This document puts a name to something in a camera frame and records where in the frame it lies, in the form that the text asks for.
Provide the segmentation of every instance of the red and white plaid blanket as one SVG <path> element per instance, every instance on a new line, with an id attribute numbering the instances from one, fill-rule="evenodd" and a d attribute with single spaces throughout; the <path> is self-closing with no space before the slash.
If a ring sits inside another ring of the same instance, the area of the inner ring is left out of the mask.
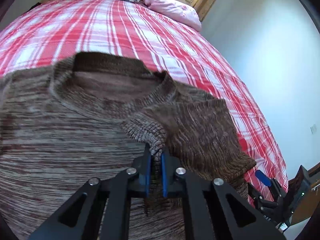
<path id="1" fill-rule="evenodd" d="M 221 54 L 192 28 L 139 4 L 120 0 L 54 0 L 0 33 L 0 75 L 50 65 L 79 51 L 138 58 L 153 71 L 227 102 L 239 142 L 257 166 L 245 175 L 271 199 L 257 169 L 287 190 L 286 166 L 267 122 L 246 85 Z"/>

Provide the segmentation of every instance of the sweater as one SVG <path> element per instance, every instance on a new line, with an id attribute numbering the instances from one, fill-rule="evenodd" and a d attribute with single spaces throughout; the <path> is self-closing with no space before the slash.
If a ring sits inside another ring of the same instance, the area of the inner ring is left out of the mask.
<path id="1" fill-rule="evenodd" d="M 81 52 L 53 66 L 7 74 L 1 88 L 0 213 L 28 238 L 88 179 L 109 179 L 163 146 L 205 179 L 220 177 L 247 197 L 256 163 L 239 146 L 223 99 L 150 72 L 137 59 Z M 133 199 L 129 239 L 183 239 L 179 205 Z"/>

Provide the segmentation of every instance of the silver screw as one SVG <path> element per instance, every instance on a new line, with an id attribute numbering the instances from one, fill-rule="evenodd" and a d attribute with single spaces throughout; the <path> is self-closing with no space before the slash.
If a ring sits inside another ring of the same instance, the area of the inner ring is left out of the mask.
<path id="1" fill-rule="evenodd" d="M 185 168 L 182 168 L 182 167 L 179 167 L 176 169 L 176 173 L 179 174 L 179 175 L 183 175 L 183 174 L 186 174 L 186 169 Z"/>
<path id="2" fill-rule="evenodd" d="M 99 179 L 98 178 L 91 178 L 89 179 L 89 184 L 91 186 L 97 185 L 99 183 Z"/>
<path id="3" fill-rule="evenodd" d="M 217 186 L 221 186 L 221 185 L 223 185 L 224 181 L 223 181 L 223 179 L 221 179 L 221 178 L 215 178 L 215 179 L 213 180 L 213 183 L 214 183 L 215 185 L 217 185 Z"/>
<path id="4" fill-rule="evenodd" d="M 136 168 L 127 168 L 127 173 L 129 175 L 135 174 L 137 172 Z"/>

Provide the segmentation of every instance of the sweater collar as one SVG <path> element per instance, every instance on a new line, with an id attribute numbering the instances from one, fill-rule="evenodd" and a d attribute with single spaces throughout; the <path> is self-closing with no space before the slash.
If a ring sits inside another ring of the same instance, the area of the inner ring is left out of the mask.
<path id="1" fill-rule="evenodd" d="M 97 98 L 74 83 L 74 73 L 96 72 L 133 78 L 155 78 L 160 84 L 147 96 L 130 102 Z M 53 66 L 50 92 L 65 107 L 100 121 L 120 122 L 144 107 L 172 101 L 177 96 L 175 82 L 167 72 L 151 73 L 142 61 L 99 52 L 80 52 Z"/>

